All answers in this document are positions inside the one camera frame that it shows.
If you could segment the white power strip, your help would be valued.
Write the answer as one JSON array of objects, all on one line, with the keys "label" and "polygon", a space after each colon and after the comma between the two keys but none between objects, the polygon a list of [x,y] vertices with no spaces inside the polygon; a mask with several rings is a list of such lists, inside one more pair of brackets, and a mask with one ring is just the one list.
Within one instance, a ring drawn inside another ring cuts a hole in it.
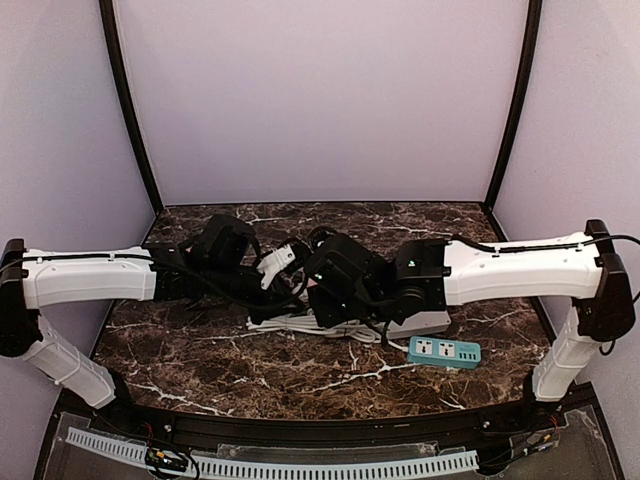
[{"label": "white power strip", "polygon": [[387,330],[390,340],[428,336],[445,332],[451,324],[447,311],[419,312],[408,317],[401,325],[392,322]]}]

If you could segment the teal power strip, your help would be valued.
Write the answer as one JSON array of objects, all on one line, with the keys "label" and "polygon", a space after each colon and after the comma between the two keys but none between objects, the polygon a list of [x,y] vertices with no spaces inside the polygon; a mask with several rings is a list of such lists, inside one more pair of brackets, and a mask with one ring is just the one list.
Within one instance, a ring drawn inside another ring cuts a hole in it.
[{"label": "teal power strip", "polygon": [[482,355],[477,343],[413,336],[407,360],[428,366],[475,369],[481,362]]}]

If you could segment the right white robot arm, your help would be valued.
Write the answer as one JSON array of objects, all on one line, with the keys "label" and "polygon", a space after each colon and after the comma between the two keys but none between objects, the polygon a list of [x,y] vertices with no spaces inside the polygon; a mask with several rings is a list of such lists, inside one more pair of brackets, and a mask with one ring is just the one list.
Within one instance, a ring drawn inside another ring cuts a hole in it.
[{"label": "right white robot arm", "polygon": [[403,324],[424,312],[506,298],[564,296],[572,308],[526,384],[538,403],[556,403],[596,351],[635,324],[628,273],[600,220],[566,237],[477,243],[460,235],[403,243],[391,260],[350,236],[318,231],[304,264],[311,307],[323,324]]}]

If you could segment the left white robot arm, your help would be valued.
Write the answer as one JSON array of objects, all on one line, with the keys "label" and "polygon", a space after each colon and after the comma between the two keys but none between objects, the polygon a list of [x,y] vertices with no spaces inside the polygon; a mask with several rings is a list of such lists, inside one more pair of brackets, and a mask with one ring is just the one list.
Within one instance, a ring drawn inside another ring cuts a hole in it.
[{"label": "left white robot arm", "polygon": [[303,256],[291,242],[261,250],[255,230],[215,215],[179,244],[59,253],[7,242],[1,256],[1,354],[31,364],[94,409],[124,399],[119,375],[90,360],[41,314],[51,305],[99,301],[199,300],[215,295],[252,313],[274,313],[295,295],[278,276]]}]

